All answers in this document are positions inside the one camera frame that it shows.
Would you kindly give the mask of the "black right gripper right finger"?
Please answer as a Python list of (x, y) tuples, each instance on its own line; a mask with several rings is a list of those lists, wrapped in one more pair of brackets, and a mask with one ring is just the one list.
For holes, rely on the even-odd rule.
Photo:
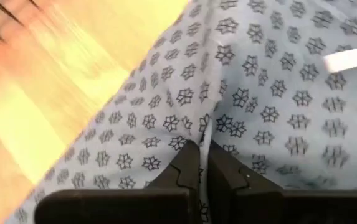
[(287, 190), (241, 163), (215, 142), (207, 195), (218, 224), (357, 224), (357, 190)]

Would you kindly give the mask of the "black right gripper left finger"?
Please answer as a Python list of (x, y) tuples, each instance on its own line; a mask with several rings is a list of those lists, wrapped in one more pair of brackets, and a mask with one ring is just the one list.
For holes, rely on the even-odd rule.
[(197, 224), (199, 147), (192, 141), (143, 189), (61, 190), (41, 200), (35, 224)]

